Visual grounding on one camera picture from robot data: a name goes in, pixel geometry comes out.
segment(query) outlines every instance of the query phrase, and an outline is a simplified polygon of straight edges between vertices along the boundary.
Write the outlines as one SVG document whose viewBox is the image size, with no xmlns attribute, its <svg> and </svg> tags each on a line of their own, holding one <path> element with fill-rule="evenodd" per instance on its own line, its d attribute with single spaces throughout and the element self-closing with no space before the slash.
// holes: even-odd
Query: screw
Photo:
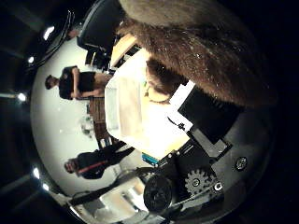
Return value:
<svg viewBox="0 0 299 224">
<path fill-rule="evenodd" d="M 192 184 L 193 184 L 194 187 L 197 187 L 197 186 L 200 184 L 199 179 L 195 178 L 195 179 L 193 180 Z"/>
<path fill-rule="evenodd" d="M 235 163 L 235 169 L 237 171 L 244 170 L 246 166 L 247 166 L 247 159 L 245 157 L 240 157 L 239 159 L 237 159 Z"/>
<path fill-rule="evenodd" d="M 219 182 L 214 186 L 214 190 L 219 191 L 222 189 L 222 184 Z"/>
</svg>

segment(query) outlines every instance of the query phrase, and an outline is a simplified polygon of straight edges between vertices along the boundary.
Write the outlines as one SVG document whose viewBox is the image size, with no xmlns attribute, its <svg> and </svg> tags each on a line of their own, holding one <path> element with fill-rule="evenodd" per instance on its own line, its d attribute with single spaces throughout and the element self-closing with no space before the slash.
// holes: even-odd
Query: ceiling light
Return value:
<svg viewBox="0 0 299 224">
<path fill-rule="evenodd" d="M 46 190 L 46 191 L 49 191 L 50 188 L 47 184 L 43 184 L 43 189 Z"/>
<path fill-rule="evenodd" d="M 78 212 L 75 210 L 75 208 L 73 208 L 72 206 L 69 206 L 69 208 L 72 210 L 73 213 L 75 213 L 75 215 L 77 217 L 80 217 L 80 215 L 78 214 Z"/>
<path fill-rule="evenodd" d="M 35 58 L 34 57 L 30 57 L 29 59 L 28 59 L 28 63 L 32 63 L 32 62 L 34 62 L 35 61 Z"/>
<path fill-rule="evenodd" d="M 49 38 L 50 33 L 52 33 L 53 31 L 54 31 L 54 26 L 49 27 L 44 34 L 44 39 L 47 40 Z"/>
<path fill-rule="evenodd" d="M 34 173 L 34 176 L 35 176 L 37 179 L 39 179 L 39 171 L 38 171 L 37 168 L 34 169 L 33 173 Z"/>
<path fill-rule="evenodd" d="M 26 96 L 25 96 L 25 94 L 24 93 L 19 93 L 18 94 L 18 99 L 20 100 L 20 101 L 26 101 Z"/>
</svg>

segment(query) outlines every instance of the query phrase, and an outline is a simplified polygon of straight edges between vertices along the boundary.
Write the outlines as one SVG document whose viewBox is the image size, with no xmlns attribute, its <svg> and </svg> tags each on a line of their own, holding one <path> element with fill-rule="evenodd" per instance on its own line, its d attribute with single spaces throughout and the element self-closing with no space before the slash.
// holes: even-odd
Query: black gear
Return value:
<svg viewBox="0 0 299 224">
<path fill-rule="evenodd" d="M 196 195 L 208 187 L 208 176 L 203 170 L 192 170 L 185 179 L 186 190 L 191 195 Z"/>
</svg>

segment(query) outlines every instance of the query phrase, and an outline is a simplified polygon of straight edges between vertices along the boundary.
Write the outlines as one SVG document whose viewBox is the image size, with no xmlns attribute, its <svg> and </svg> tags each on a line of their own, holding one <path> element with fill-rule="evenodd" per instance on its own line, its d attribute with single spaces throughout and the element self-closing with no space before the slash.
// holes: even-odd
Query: brown furry object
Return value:
<svg viewBox="0 0 299 224">
<path fill-rule="evenodd" d="M 134 35 L 137 43 L 165 68 L 225 102 L 248 107 L 277 102 L 254 38 L 215 1 L 120 2 L 134 20 L 126 18 L 119 34 Z"/>
<path fill-rule="evenodd" d="M 213 24 L 244 30 L 241 21 L 215 0 L 120 0 L 128 16 L 152 26 Z"/>
<path fill-rule="evenodd" d="M 163 64 L 152 58 L 147 61 L 147 66 L 148 83 L 159 93 L 173 95 L 180 84 L 186 85 L 188 82 L 185 77 L 167 69 Z"/>
</svg>

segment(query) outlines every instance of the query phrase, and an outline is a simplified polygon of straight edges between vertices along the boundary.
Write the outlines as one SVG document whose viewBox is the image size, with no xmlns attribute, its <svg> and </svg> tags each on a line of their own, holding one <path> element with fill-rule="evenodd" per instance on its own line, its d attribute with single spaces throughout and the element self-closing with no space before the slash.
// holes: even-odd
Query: man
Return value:
<svg viewBox="0 0 299 224">
<path fill-rule="evenodd" d="M 124 145 L 126 145 L 124 142 L 118 142 L 94 152 L 80 153 L 76 158 L 68 160 L 64 164 L 64 168 L 69 174 L 76 173 L 77 176 L 82 176 L 85 179 L 101 178 L 107 167 L 119 163 L 134 151 L 132 147 L 129 147 L 124 151 L 117 152 Z"/>
<path fill-rule="evenodd" d="M 111 75 L 80 72 L 77 66 L 66 67 L 60 78 L 49 75 L 46 78 L 47 90 L 58 86 L 59 95 L 66 100 L 81 97 L 104 97 L 106 84 L 110 81 Z"/>
</svg>

